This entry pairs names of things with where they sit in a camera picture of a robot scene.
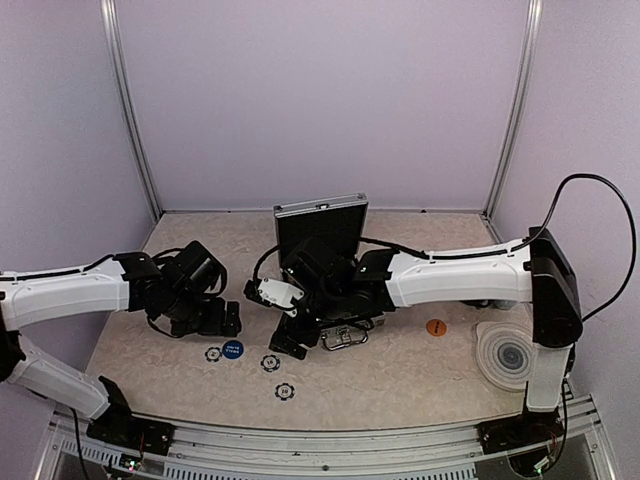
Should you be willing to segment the blue round button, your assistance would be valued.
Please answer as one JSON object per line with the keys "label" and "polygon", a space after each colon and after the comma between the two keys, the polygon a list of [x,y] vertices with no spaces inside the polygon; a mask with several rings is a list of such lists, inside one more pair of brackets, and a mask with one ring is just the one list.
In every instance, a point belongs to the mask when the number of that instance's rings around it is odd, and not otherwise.
{"label": "blue round button", "polygon": [[229,360],[239,359],[244,354],[244,345],[239,340],[229,340],[222,347],[222,355]]}

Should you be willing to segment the single black white chip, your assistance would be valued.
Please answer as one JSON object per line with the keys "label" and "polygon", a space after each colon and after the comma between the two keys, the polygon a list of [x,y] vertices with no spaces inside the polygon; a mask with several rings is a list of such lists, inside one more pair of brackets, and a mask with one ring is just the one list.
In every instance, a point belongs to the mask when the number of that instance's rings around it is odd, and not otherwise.
{"label": "single black white chip", "polygon": [[287,382],[280,383],[275,387],[274,395],[281,401],[288,401],[295,396],[295,387]]}

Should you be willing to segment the aluminium poker chip case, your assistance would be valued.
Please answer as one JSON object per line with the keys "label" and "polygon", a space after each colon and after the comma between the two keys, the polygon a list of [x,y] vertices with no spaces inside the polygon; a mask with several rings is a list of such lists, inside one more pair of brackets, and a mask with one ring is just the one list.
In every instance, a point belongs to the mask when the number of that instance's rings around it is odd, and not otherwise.
{"label": "aluminium poker chip case", "polygon": [[273,207],[281,278],[305,297],[296,316],[281,316],[272,351],[303,359],[317,344],[335,351],[368,340],[373,317],[328,311],[347,296],[368,205],[355,193]]}

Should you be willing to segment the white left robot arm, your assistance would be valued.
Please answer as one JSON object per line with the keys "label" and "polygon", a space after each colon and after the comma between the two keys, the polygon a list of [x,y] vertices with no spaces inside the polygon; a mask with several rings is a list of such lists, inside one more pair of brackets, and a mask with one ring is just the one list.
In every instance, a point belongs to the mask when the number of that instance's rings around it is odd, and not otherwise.
{"label": "white left robot arm", "polygon": [[1,276],[1,379],[81,413],[121,445],[140,424],[117,384],[90,376],[47,354],[21,329],[94,312],[143,312],[150,324],[168,319],[166,335],[235,338],[239,305],[225,301],[228,273],[200,242],[150,256],[108,254],[62,270],[5,272]]}

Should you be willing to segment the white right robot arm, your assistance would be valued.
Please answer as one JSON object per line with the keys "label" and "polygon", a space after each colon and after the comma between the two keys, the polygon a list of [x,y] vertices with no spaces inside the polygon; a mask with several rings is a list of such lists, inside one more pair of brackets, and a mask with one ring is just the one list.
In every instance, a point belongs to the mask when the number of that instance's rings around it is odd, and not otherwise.
{"label": "white right robot arm", "polygon": [[515,416],[514,438],[535,442],[560,401],[570,352],[583,332],[574,271],[551,233],[533,227],[528,237],[500,245],[418,251],[371,239],[371,250],[345,257],[321,234],[291,248],[279,280],[254,273],[245,297],[283,312],[276,350],[303,359],[320,330],[399,308],[445,301],[529,303],[533,309],[533,365],[526,410]]}

